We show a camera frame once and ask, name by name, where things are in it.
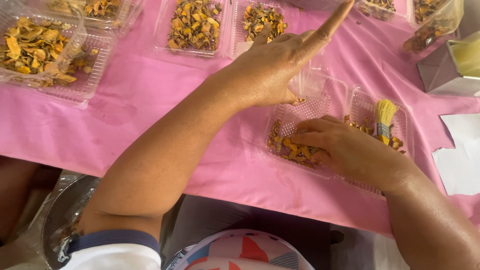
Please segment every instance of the forearm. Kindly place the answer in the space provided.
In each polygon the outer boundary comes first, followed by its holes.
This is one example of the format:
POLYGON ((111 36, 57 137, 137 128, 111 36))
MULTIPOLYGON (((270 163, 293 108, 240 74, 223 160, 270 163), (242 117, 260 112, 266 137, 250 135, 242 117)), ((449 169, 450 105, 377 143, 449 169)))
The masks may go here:
POLYGON ((238 111, 222 93, 206 80, 152 125, 107 171, 90 211, 141 217, 168 211, 210 141, 238 111))
POLYGON ((398 248, 413 270, 478 270, 480 233, 423 174, 385 193, 398 248))

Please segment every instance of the pink tablecloth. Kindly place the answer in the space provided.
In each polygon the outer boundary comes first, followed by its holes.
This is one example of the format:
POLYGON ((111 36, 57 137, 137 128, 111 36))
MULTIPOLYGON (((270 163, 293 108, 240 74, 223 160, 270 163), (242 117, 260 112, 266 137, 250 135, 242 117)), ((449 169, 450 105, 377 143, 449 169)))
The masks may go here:
MULTIPOLYGON (((143 131, 194 90, 207 71, 155 60, 152 32, 160 1, 150 0, 129 35, 118 44, 86 110, 0 86, 0 154, 103 176, 143 131)), ((322 12, 303 12, 295 32, 318 27, 322 12)), ((480 112, 480 99, 425 94, 412 56, 398 52, 408 31, 352 11, 325 51, 330 75, 362 84, 413 108, 415 161, 444 188, 431 157, 453 147, 439 115, 480 112)), ((228 63, 212 61, 209 72, 228 63)), ((235 115, 205 153, 185 192, 277 210, 391 235, 386 203, 302 170, 256 159, 266 108, 235 115)), ((480 194, 449 199, 480 228, 480 194)))

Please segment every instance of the dark pants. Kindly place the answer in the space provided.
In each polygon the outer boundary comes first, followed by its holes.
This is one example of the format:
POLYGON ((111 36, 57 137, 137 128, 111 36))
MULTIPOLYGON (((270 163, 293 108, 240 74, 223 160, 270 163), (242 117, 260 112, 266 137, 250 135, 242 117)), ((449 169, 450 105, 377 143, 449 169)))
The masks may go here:
POLYGON ((329 223, 190 195, 181 205, 165 253, 166 262, 179 250, 231 229, 252 229, 276 235, 294 246, 316 270, 330 269, 329 223))

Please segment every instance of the person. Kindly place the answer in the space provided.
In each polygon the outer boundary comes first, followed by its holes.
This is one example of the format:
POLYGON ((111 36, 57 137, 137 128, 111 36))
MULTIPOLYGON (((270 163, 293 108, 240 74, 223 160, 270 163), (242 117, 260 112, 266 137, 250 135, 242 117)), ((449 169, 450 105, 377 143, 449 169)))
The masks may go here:
MULTIPOLYGON (((63 268, 160 269, 162 217, 178 201, 210 141, 242 109, 297 105, 289 80, 328 43, 352 5, 344 0, 316 31, 284 34, 270 43, 267 24, 249 51, 206 78, 135 140, 84 208, 77 227, 81 237, 62 245, 63 268)), ((411 159, 331 116, 300 122, 297 129, 308 132, 293 136, 294 143, 322 149, 314 160, 384 192, 398 248, 412 269, 480 269, 480 233, 411 159)), ((304 224, 295 225, 291 238, 307 241, 304 224)), ((173 269, 313 269, 299 249, 268 232, 238 228, 193 244, 173 269)))

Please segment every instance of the finger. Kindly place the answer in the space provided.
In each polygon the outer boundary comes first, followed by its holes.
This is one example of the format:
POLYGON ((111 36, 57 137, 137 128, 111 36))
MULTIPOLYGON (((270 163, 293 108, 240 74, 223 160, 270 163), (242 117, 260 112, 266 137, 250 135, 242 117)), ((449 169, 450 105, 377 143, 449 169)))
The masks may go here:
POLYGON ((293 94, 288 88, 285 89, 285 94, 282 103, 283 104, 290 104, 293 106, 297 106, 299 103, 299 99, 295 94, 293 94))
POLYGON ((313 146, 326 149, 325 134, 319 132, 306 132, 293 135, 290 139, 294 144, 313 146))
POLYGON ((260 31, 260 33, 258 33, 257 37, 255 38, 255 41, 252 44, 252 48, 267 44, 268 36, 270 35, 271 31, 272 31, 272 24, 269 22, 266 22, 264 27, 260 31))
POLYGON ((297 37, 298 35, 294 34, 294 33, 286 33, 286 34, 283 34, 277 38, 275 38, 272 43, 280 43, 280 42, 285 42, 291 38, 294 38, 294 37, 297 37))
POLYGON ((297 124, 297 130, 312 130, 317 132, 324 132, 332 129, 337 124, 325 119, 314 118, 302 121, 297 124))
POLYGON ((353 6, 353 0, 343 1, 330 15, 330 17, 317 29, 305 42, 300 44, 298 51, 306 61, 311 59, 319 49, 325 46, 340 24, 345 20, 353 6))
POLYGON ((294 43, 296 46, 298 46, 301 43, 303 43, 305 40, 307 40, 313 33, 315 33, 315 31, 308 30, 308 31, 305 31, 305 32, 301 33, 300 35, 295 35, 295 37, 290 39, 289 43, 294 43))
POLYGON ((324 120, 327 120, 327 121, 330 121, 330 122, 334 122, 334 123, 337 123, 337 124, 343 124, 342 121, 340 121, 339 119, 331 116, 331 115, 324 115, 322 117, 320 117, 320 119, 324 119, 324 120))
POLYGON ((330 164, 330 161, 332 160, 332 157, 330 156, 330 154, 328 154, 327 151, 325 150, 318 150, 316 151, 311 157, 310 157, 310 161, 311 162, 316 162, 316 163, 325 163, 325 165, 329 165, 330 164))

